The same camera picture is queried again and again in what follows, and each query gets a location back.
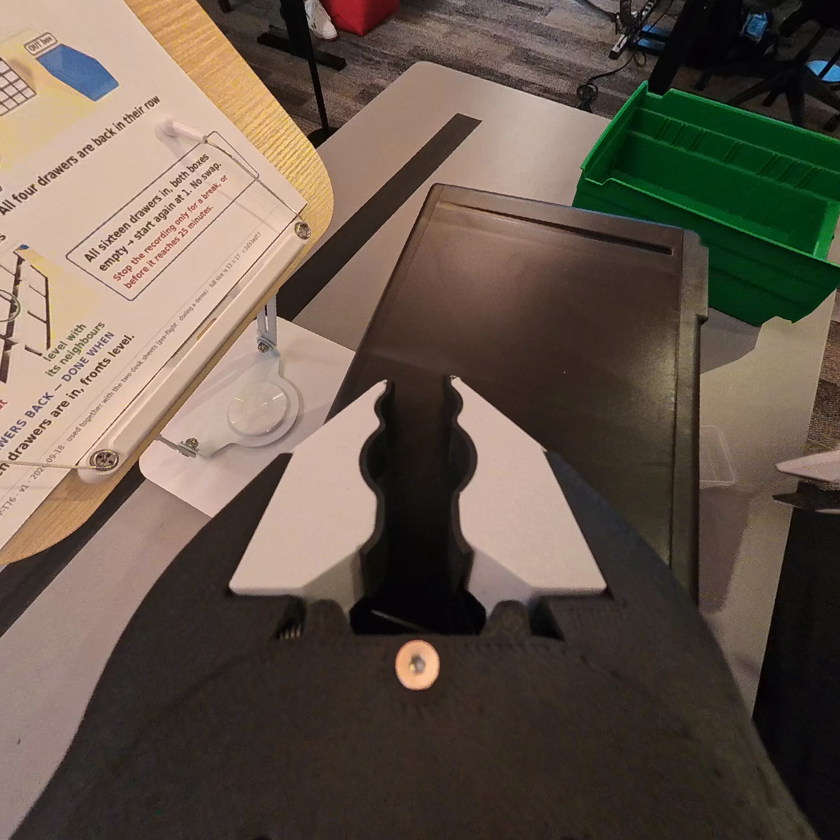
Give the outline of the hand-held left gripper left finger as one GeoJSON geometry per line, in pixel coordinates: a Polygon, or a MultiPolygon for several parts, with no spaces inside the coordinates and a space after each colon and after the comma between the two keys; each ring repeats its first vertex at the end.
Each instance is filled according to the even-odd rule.
{"type": "Polygon", "coordinates": [[[230,579],[232,593],[361,599],[361,550],[374,534],[378,506],[363,478],[362,452],[384,427],[376,408],[388,387],[374,383],[294,449],[230,579]]]}

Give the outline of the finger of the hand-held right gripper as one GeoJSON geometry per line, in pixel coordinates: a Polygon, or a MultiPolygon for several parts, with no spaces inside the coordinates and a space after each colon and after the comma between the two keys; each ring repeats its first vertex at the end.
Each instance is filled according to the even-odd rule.
{"type": "Polygon", "coordinates": [[[773,500],[795,510],[812,513],[839,513],[839,489],[800,481],[791,492],[773,495],[773,500]]]}
{"type": "Polygon", "coordinates": [[[839,480],[839,450],[792,458],[775,465],[782,474],[806,480],[839,480]]]}

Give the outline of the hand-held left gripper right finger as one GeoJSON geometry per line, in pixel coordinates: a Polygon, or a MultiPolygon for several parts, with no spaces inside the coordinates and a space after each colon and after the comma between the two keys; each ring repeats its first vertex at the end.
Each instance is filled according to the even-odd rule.
{"type": "Polygon", "coordinates": [[[455,498],[456,536],[470,555],[466,589],[478,602],[599,596],[605,578],[553,473],[548,451],[461,378],[455,432],[467,476],[455,498]]]}

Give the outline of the small clear plastic drawer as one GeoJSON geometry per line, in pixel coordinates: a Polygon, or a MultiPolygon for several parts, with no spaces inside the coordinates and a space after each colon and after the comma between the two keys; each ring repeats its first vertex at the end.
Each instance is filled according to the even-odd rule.
{"type": "Polygon", "coordinates": [[[722,489],[733,487],[737,482],[736,472],[727,439],[719,427],[699,427],[699,489],[722,489]]]}

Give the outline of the black drawer cabinet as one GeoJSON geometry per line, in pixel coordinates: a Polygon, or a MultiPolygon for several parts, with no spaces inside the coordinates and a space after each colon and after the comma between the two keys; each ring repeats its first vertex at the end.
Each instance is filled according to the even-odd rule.
{"type": "Polygon", "coordinates": [[[678,227],[436,184],[331,406],[394,385],[412,431],[460,377],[699,590],[708,252],[678,227]]]}

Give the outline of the green plastic bin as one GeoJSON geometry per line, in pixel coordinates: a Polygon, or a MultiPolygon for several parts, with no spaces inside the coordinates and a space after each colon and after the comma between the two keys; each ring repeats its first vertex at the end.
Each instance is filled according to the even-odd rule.
{"type": "Polygon", "coordinates": [[[695,232],[709,305],[759,327],[834,295],[837,138],[642,82],[581,165],[573,206],[695,232]]]}

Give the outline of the printed instruction sheet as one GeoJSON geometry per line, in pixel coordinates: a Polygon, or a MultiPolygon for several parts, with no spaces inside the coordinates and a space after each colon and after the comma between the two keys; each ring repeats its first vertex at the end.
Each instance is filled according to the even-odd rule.
{"type": "Polygon", "coordinates": [[[197,2],[2,2],[2,548],[103,480],[302,251],[197,2]]]}

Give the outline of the black office chair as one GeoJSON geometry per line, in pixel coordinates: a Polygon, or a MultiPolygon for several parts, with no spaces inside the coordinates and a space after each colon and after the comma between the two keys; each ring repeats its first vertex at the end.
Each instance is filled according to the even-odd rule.
{"type": "Polygon", "coordinates": [[[752,13],[772,14],[784,2],[684,2],[664,51],[647,81],[650,92],[671,89],[677,71],[700,72],[694,89],[703,91],[714,78],[742,77],[754,84],[727,101],[742,106],[762,97],[769,108],[784,98],[793,125],[805,126],[805,101],[814,99],[831,111],[824,130],[838,131],[838,52],[820,70],[813,56],[827,35],[838,35],[839,4],[834,1],[794,2],[794,9],[777,28],[769,26],[759,38],[747,35],[752,13]]]}

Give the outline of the white power strip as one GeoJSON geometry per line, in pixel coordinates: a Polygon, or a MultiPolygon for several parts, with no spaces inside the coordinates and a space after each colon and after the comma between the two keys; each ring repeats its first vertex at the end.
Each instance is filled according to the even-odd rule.
{"type": "Polygon", "coordinates": [[[658,4],[659,1],[645,1],[634,11],[633,2],[618,1],[615,20],[616,42],[608,53],[610,60],[620,59],[627,47],[638,42],[658,4]]]}

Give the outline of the red bag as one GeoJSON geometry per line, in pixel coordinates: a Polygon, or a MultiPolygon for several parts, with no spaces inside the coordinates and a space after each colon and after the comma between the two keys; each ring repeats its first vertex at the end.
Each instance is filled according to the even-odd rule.
{"type": "Polygon", "coordinates": [[[399,1],[321,1],[336,29],[364,36],[393,16],[399,1]]]}

